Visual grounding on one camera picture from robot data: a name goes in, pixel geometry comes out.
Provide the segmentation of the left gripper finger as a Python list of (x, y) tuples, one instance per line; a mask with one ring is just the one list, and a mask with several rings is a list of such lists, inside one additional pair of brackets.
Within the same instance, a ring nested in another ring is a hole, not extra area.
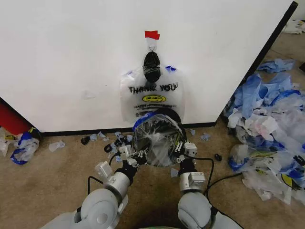
[(146, 158), (147, 148), (144, 150), (136, 151), (133, 154), (133, 158)]
[(145, 157), (129, 158), (127, 163), (132, 167), (139, 167), (140, 165), (145, 164)]

